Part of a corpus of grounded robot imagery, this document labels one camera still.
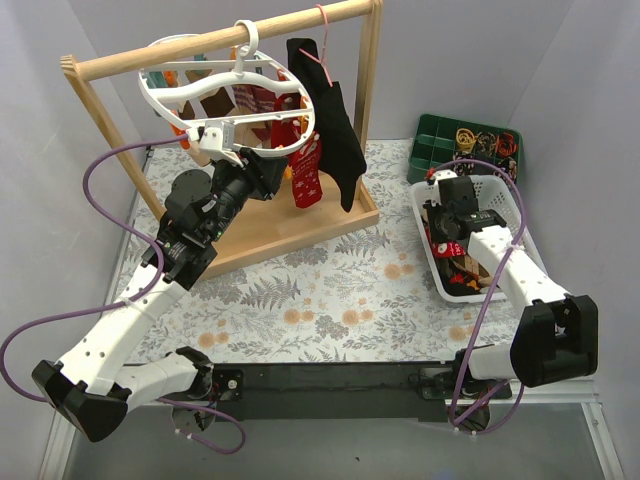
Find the gray floor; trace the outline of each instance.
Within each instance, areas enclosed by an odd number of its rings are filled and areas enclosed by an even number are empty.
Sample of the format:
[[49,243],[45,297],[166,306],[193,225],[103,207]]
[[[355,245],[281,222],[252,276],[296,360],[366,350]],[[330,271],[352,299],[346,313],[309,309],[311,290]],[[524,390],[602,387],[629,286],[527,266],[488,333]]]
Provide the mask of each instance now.
[[[492,407],[492,414],[506,408]],[[244,424],[244,449],[223,456],[176,435],[169,407],[142,407],[101,443],[76,434],[64,478],[604,478],[579,404],[523,405],[502,430],[475,440],[411,420]],[[215,424],[206,436],[230,447],[234,428]]]

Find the green plastic container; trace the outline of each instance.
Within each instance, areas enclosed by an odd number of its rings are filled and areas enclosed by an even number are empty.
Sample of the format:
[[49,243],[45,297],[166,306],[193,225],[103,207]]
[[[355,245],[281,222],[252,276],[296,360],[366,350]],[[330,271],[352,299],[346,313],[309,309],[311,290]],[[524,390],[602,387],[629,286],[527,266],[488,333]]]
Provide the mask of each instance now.
[[[468,128],[475,135],[480,132],[491,132],[496,138],[501,133],[510,133],[513,135],[518,144],[518,149],[511,158],[516,161],[516,168],[519,170],[524,160],[522,135],[520,135],[519,132],[507,128],[482,125],[480,123],[466,122],[455,118],[440,117],[438,115],[425,113],[420,116],[418,131],[416,132],[411,155],[409,156],[409,171],[407,173],[407,181],[409,183],[413,184],[424,181],[430,168],[453,160],[457,151],[456,132],[460,128]],[[479,155],[475,149],[476,147],[474,146],[472,151],[474,158],[484,160],[492,165],[505,166],[505,160],[500,158],[495,152],[493,152],[491,156]],[[482,166],[475,166],[470,173],[483,175],[491,172]]]

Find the black cloth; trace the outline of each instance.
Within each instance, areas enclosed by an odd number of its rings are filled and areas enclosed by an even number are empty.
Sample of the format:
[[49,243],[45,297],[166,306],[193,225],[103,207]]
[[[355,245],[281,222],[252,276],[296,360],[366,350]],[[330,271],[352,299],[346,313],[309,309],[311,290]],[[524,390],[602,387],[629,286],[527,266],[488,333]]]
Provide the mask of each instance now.
[[367,163],[344,109],[340,84],[333,82],[333,87],[330,87],[322,66],[300,53],[300,48],[319,58],[318,47],[310,38],[287,40],[289,71],[304,85],[313,102],[315,131],[322,141],[318,169],[335,180],[340,188],[340,205],[349,212],[353,206],[356,182],[367,171]]

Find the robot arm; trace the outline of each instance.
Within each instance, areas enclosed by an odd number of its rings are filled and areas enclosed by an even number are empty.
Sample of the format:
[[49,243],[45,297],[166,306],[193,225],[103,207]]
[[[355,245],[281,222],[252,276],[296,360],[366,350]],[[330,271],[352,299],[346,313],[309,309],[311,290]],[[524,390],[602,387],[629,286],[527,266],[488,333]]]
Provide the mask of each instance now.
[[32,378],[47,401],[93,442],[110,435],[126,414],[168,393],[203,398],[212,389],[213,366],[206,355],[183,347],[142,366],[124,363],[144,335],[178,302],[216,257],[218,240],[248,198],[267,200],[280,186],[288,159],[263,162],[241,149],[243,167],[218,162],[213,178],[202,170],[182,173],[165,200],[156,242],[163,275],[144,297],[157,273],[153,248],[142,257],[121,297],[126,306],[105,314],[93,329],[57,362],[42,360]]
[[[506,222],[493,210],[479,209],[469,177],[448,170],[434,177],[437,188],[425,203],[431,238],[461,243],[494,276],[513,240]],[[518,379],[536,387],[595,372],[598,310],[588,296],[569,294],[520,248],[511,253],[498,286],[520,324],[511,344],[474,348],[468,381]],[[458,363],[463,355],[456,354]]]

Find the white hanger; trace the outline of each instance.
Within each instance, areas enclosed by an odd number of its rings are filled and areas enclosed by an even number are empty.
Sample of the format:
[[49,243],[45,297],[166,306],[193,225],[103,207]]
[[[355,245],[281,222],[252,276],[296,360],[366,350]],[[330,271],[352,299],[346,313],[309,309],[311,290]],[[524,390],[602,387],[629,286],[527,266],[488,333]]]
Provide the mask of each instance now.
[[[252,123],[259,121],[283,120],[285,118],[296,118],[306,116],[309,121],[307,128],[300,135],[300,138],[293,144],[282,148],[252,148],[258,155],[264,158],[282,157],[289,155],[301,148],[309,139],[315,126],[315,114],[313,103],[307,90],[302,83],[283,65],[274,59],[257,50],[258,29],[250,20],[238,20],[236,25],[244,25],[249,31],[249,43],[236,48],[235,60],[205,60],[205,61],[179,61],[166,62],[152,67],[146,67],[138,72],[138,85],[142,96],[158,112],[158,114],[180,130],[184,130],[189,135],[189,141],[196,143],[202,152],[205,152],[215,162],[227,159],[233,163],[241,164],[235,152],[245,145],[233,143],[233,132],[235,125]],[[195,34],[173,35],[156,40],[151,45],[171,42],[185,37],[193,37]],[[255,73],[244,68],[273,67],[281,74],[284,81],[272,80],[264,75]],[[207,70],[207,69],[228,69],[231,71],[215,73],[202,78],[188,85],[171,88],[149,88],[146,81],[147,72],[155,71],[184,71],[184,70]],[[247,115],[236,115],[232,117],[200,118],[194,120],[183,120],[173,113],[164,104],[180,103],[197,98],[207,92],[215,91],[218,88],[232,85],[255,85],[271,90],[276,95],[285,93],[299,93],[305,99],[306,108],[296,110],[286,110],[279,112],[255,113]],[[198,128],[204,127],[205,133],[200,138]]]

